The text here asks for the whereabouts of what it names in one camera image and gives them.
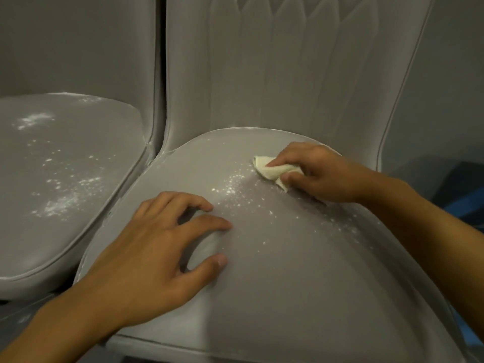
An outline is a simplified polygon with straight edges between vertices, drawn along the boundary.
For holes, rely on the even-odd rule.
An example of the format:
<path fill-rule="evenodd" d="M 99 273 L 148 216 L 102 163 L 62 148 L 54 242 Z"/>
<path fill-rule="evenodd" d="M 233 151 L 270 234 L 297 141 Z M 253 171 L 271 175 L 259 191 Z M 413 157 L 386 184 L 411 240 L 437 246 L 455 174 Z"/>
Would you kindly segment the person's right hand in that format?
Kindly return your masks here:
<path fill-rule="evenodd" d="M 369 193 L 379 173 L 346 159 L 324 145 L 292 142 L 268 166 L 292 164 L 314 178 L 307 194 L 331 202 L 357 203 Z"/>

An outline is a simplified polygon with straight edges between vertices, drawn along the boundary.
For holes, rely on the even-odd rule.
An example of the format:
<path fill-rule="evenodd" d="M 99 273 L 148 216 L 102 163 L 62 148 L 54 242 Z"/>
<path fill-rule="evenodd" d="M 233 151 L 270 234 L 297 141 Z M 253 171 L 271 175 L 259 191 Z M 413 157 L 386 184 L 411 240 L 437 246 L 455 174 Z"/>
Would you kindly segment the person's left hand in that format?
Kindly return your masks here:
<path fill-rule="evenodd" d="M 148 322 L 190 301 L 175 296 L 184 250 L 201 236 L 232 228 L 228 220 L 196 208 L 179 219 L 149 218 L 150 200 L 142 202 L 78 283 L 100 290 L 118 329 Z"/>

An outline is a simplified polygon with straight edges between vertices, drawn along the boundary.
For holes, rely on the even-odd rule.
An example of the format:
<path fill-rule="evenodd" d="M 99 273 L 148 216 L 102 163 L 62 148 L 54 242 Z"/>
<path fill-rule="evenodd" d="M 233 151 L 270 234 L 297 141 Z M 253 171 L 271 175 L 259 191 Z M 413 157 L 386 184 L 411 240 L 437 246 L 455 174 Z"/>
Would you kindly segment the white cloth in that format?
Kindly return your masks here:
<path fill-rule="evenodd" d="M 252 164 L 254 169 L 257 171 L 259 175 L 263 178 L 274 182 L 277 186 L 279 186 L 284 193 L 287 193 L 289 188 L 281 181 L 281 176 L 285 173 L 290 172 L 297 172 L 303 174 L 303 171 L 300 167 L 294 166 L 292 164 L 284 164 L 280 166 L 268 166 L 268 164 L 274 160 L 273 157 L 267 156 L 254 156 L 252 160 Z"/>

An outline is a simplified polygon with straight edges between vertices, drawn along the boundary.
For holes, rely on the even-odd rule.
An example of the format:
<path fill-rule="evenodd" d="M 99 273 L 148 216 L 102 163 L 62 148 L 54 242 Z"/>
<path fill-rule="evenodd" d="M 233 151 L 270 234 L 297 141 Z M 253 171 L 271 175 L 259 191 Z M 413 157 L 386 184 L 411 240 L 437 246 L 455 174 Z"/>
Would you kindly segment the person's right forearm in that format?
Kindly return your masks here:
<path fill-rule="evenodd" d="M 484 343 L 484 234 L 397 178 L 364 170 L 354 186 L 358 203 L 393 233 Z"/>

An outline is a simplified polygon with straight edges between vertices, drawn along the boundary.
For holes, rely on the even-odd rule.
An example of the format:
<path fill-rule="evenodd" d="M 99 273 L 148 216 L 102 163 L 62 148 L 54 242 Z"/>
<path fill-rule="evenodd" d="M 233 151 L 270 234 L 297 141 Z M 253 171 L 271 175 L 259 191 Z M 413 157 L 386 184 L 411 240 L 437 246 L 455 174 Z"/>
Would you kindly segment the person's left forearm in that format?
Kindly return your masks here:
<path fill-rule="evenodd" d="M 118 329 L 100 290 L 77 284 L 44 305 L 0 351 L 0 363 L 76 363 Z"/>

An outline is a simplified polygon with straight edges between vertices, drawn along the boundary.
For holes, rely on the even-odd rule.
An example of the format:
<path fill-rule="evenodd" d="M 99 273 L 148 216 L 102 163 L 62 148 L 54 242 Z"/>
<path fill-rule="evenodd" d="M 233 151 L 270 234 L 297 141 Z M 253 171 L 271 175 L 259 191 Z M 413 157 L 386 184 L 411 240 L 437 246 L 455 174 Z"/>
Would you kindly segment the grey upholstered chair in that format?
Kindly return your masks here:
<path fill-rule="evenodd" d="M 0 301 L 53 292 L 159 152 L 166 0 L 0 0 Z"/>
<path fill-rule="evenodd" d="M 206 198 L 228 232 L 194 242 L 189 269 L 228 265 L 183 307 L 107 348 L 173 363 L 466 363 L 442 294 L 364 207 L 285 193 L 253 157 L 329 145 L 371 169 L 432 0 L 166 0 L 166 130 L 113 207 L 85 276 L 135 208 L 162 190 Z"/>

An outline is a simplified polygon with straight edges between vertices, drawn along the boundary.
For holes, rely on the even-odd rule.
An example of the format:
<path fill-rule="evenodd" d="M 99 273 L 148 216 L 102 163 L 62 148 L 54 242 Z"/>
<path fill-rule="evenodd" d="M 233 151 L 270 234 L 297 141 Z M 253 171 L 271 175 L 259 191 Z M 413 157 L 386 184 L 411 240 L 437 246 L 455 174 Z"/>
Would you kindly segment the white powder spill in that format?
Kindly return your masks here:
<path fill-rule="evenodd" d="M 1 108 L 0 201 L 15 217 L 65 220 L 106 201 L 116 187 L 107 170 L 118 102 L 54 93 L 8 98 Z"/>
<path fill-rule="evenodd" d="M 351 205 L 316 200 L 297 189 L 287 193 L 255 169 L 232 176 L 216 211 L 234 225 L 236 239 L 276 249 L 361 238 L 361 218 Z"/>

